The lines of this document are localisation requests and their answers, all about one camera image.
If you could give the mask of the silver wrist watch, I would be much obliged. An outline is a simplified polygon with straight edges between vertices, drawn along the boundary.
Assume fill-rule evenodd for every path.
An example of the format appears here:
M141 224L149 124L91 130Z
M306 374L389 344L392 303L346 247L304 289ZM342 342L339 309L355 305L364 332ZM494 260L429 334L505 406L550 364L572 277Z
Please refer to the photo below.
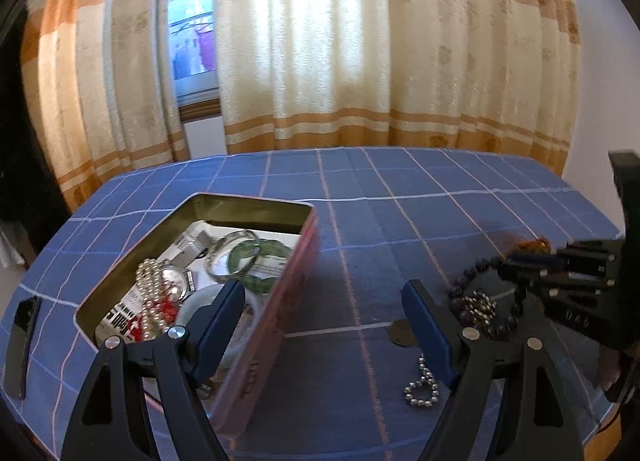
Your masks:
M171 302L182 302L195 290L189 266L197 259L203 259L209 247L205 231L197 235L183 233L163 253L160 277Z

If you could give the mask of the green jade bangle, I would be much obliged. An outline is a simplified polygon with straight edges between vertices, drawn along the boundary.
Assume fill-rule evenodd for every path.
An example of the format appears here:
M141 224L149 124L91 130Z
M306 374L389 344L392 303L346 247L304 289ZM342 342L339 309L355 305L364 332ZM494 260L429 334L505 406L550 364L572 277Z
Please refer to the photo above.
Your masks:
M256 295L267 295L280 279L291 248L276 239L261 239L262 247L254 266L242 277L245 288Z

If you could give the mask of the pink metal tin box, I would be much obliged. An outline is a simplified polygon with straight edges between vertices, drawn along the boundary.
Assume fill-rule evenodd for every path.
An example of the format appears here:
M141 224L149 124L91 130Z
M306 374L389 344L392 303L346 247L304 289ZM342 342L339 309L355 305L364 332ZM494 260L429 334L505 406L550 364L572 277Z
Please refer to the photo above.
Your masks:
M277 233L285 233L286 231L300 233L305 240L314 244L314 251L316 251L314 262L318 256L318 218L314 207L310 204L222 196L205 192L189 197L180 206L167 212L166 216L155 224L134 247L141 245L143 250L151 251L150 236L154 231L158 233L157 238L160 240L158 245L165 247L186 226L198 220L209 221L216 226L268 230ZM305 280L313 269L314 264L311 265L311 270L307 273ZM235 439L240 437L247 422L250 421L256 401L277 358L288 318L290 318L299 298L302 285L298 296L286 298L285 309L278 307L281 296L284 296L284 290L290 288L291 285L291 281L287 280L282 287L277 288L276 297L268 302L266 314L259 318L244 353L235 360L229 369L220 369L218 366L216 372L203 382L198 391L210 424L216 434L222 438ZM75 323L80 333L93 347L100 347L102 344L96 345L93 342L91 330L100 317L92 309L82 307L93 290L76 311ZM154 339L171 327L171 325L167 325L166 321L161 320L158 323L160 332L157 335L152 335L148 317L142 317L142 325L144 339Z

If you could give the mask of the paper leaflet in tin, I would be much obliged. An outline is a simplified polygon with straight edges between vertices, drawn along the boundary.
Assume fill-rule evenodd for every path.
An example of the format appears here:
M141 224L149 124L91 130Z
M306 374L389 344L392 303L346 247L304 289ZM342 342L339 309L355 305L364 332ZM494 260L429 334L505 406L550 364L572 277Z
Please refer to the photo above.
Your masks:
M93 342L102 344L117 335L140 342L142 317L148 317L152 335L158 323L186 325L195 312L213 302L224 283L238 279L245 288L243 315L224 352L222 363L231 365L244 353L259 318L266 314L277 288L291 281L278 307L288 296L298 296L314 264L314 244L300 233L216 226L198 220L160 247L158 233L150 236L151 251L134 247L104 277L82 307L100 317Z

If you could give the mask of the window with outdoor view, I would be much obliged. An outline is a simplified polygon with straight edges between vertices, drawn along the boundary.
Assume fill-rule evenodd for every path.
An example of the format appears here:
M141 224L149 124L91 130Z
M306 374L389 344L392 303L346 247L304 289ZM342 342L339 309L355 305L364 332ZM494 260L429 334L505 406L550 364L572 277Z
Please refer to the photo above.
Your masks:
M168 0L169 51L179 106L218 94L215 0Z

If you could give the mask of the black flat object on table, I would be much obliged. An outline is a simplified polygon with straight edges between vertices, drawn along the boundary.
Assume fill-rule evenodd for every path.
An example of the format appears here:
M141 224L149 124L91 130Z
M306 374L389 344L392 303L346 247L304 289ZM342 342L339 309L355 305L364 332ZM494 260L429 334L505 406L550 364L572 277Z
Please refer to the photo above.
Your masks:
M32 296L17 305L6 349L3 387L6 395L24 400L30 343L34 335L42 299Z

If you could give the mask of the cream orange curtain right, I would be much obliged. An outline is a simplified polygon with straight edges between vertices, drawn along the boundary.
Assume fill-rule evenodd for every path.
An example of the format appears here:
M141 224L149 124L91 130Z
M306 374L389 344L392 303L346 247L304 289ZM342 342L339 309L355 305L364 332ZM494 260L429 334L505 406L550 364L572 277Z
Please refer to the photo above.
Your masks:
M575 0L216 0L232 154L460 148L564 169L577 114Z

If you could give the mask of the cream orange curtain left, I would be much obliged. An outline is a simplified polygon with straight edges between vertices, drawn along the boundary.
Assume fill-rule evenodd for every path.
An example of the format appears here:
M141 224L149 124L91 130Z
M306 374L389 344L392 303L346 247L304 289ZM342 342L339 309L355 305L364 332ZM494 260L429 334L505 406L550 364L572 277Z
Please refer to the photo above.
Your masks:
M118 174L189 159L168 36L168 0L27 1L26 104L70 210Z

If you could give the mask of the pale jade bangle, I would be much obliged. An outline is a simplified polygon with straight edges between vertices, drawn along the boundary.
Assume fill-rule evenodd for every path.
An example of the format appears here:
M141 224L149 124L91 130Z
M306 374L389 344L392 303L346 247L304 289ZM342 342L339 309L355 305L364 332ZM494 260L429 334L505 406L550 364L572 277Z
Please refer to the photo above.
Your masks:
M181 304L174 325L184 328L193 328L192 321L195 315L205 308L205 314L210 316L213 308L217 309L219 304L222 285L208 285L205 288L196 290L189 295ZM262 316L262 300L252 291L244 290L244 307L242 314L232 333L224 355L219 364L220 369L229 369L245 351L250 335L258 324L259 317Z

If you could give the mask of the silver metal bangle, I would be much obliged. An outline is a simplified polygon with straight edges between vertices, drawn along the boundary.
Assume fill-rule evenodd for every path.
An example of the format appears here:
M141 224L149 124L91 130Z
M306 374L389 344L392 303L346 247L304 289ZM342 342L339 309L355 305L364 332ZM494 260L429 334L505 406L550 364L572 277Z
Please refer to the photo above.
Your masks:
M248 229L227 233L208 249L204 270L218 283L241 279L257 261L262 240Z

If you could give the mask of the cream orange curtain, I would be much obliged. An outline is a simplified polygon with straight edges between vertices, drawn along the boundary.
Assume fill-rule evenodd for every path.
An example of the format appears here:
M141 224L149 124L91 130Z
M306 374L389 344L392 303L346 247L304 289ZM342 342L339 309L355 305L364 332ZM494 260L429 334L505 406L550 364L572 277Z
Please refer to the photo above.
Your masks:
M168 36L168 0L27 1L26 104L70 210L118 174L189 159Z
M564 169L577 114L575 0L216 0L232 154L460 148Z

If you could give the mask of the blue plaid tablecloth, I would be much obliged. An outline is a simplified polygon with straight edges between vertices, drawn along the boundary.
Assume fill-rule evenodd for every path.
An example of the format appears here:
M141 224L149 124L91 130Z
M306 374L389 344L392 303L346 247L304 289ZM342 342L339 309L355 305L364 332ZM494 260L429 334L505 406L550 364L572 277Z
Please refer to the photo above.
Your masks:
M617 228L538 162L418 148L258 152L113 178L61 227L14 292L40 294L27 392L8 407L50 455L93 361L80 302L160 219L197 192L305 201L320 253L244 435L237 460L413 460L438 418L408 406L413 348L388 326L401 286L435 299L479 259L546 237L612 238Z

